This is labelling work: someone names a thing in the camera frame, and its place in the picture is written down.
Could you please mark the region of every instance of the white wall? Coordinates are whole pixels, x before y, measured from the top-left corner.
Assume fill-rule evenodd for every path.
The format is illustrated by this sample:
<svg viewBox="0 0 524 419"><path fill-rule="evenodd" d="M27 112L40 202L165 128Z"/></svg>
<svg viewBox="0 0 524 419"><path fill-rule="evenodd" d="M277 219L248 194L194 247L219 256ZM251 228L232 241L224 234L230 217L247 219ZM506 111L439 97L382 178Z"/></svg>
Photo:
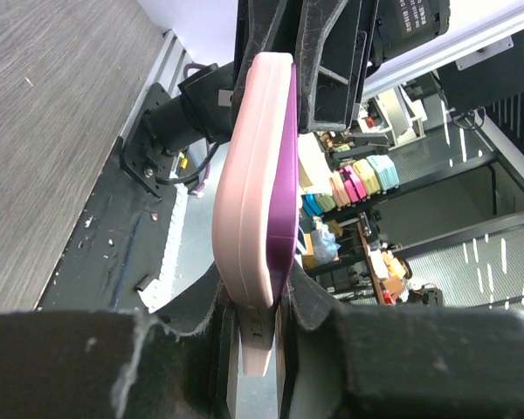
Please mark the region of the white wall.
<svg viewBox="0 0 524 419"><path fill-rule="evenodd" d="M138 2L161 32L175 32L197 63L225 65L233 60L238 0Z"/></svg>

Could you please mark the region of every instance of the black cable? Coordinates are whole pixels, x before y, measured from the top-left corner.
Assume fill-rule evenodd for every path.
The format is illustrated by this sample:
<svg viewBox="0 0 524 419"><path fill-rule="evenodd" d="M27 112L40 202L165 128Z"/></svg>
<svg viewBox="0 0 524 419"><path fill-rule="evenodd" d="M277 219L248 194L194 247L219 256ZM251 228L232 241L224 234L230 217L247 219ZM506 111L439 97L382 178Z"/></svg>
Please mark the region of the black cable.
<svg viewBox="0 0 524 419"><path fill-rule="evenodd" d="M478 115L481 118L481 122L479 124L475 120L475 116L476 116L475 112L476 111L470 111L467 114L461 114L460 116L457 116L456 118L452 117L451 115L452 122L454 123L456 127L463 129L465 131L477 131L478 129L482 128L486 122L486 110L483 107L477 110ZM472 121L467 121L469 127L465 127L461 125L459 122L460 120L465 120L465 118L467 117L472 119Z"/></svg>
<svg viewBox="0 0 524 419"><path fill-rule="evenodd" d="M219 148L219 143L216 142L211 147L210 152L208 155L206 155L206 158L203 159L203 161L200 163L198 168L194 171L194 173L190 175L186 175L185 177L175 177L175 178L165 178L165 177L159 177L155 176L155 181L159 183L160 185L177 185L178 183L186 183L191 182L195 180L200 174L203 172L203 170L206 168L206 166L210 163L210 160L213 158L215 153L217 152L217 149Z"/></svg>

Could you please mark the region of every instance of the black metal bracket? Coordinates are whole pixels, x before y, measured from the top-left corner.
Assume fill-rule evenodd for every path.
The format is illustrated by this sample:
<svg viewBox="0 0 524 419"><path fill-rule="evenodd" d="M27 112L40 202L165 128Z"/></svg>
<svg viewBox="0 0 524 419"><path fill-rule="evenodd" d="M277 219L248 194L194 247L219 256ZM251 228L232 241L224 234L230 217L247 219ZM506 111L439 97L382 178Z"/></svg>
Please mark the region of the black metal bracket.
<svg viewBox="0 0 524 419"><path fill-rule="evenodd" d="M169 177L174 156L161 145L151 141L148 127L143 122L146 112L168 104L171 98L165 89L154 83L148 90L140 111L130 129L121 155L121 167L149 193L158 198L163 197L172 186L157 183L157 174Z"/></svg>
<svg viewBox="0 0 524 419"><path fill-rule="evenodd" d="M497 215L497 172L491 164L487 165L489 173L491 173L491 204L493 206L493 215Z"/></svg>
<svg viewBox="0 0 524 419"><path fill-rule="evenodd" d="M388 136L383 133L351 133L346 137L346 141L352 141L356 147L390 145Z"/></svg>
<svg viewBox="0 0 524 419"><path fill-rule="evenodd" d="M39 310L145 309L135 287L161 274L177 191L167 187L159 199L127 176L121 143L107 158Z"/></svg>
<svg viewBox="0 0 524 419"><path fill-rule="evenodd" d="M314 268L307 269L305 273L311 278L316 278L320 275L324 275L332 271L338 271L340 269L352 266L358 262L364 262L364 261L365 261L365 254L357 253L355 256L344 256L340 260L335 260L327 264L320 264L318 266L315 266Z"/></svg>
<svg viewBox="0 0 524 419"><path fill-rule="evenodd" d="M383 144L368 144L366 146L351 148L348 151L341 151L332 153L332 159L336 162L359 160L369 157L370 155L386 155L388 153L388 146Z"/></svg>

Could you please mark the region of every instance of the gray wood grain desk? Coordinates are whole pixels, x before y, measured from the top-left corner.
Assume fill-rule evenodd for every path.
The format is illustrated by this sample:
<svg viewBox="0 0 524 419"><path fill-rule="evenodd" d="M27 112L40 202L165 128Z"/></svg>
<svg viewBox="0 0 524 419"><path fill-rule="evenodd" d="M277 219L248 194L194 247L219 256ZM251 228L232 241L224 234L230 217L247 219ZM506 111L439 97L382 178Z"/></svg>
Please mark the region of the gray wood grain desk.
<svg viewBox="0 0 524 419"><path fill-rule="evenodd" d="M161 45L135 0L0 0L0 311L38 302Z"/></svg>

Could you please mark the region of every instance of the purple phone case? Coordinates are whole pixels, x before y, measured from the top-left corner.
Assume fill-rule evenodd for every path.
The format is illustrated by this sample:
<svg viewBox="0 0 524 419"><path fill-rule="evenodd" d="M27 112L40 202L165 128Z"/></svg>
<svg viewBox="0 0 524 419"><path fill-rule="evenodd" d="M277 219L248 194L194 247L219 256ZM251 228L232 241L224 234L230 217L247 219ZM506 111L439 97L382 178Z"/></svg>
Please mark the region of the purple phone case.
<svg viewBox="0 0 524 419"><path fill-rule="evenodd" d="M299 228L297 141L297 70L293 64L266 235L265 253L272 280L274 302L278 300L289 277L297 247Z"/></svg>

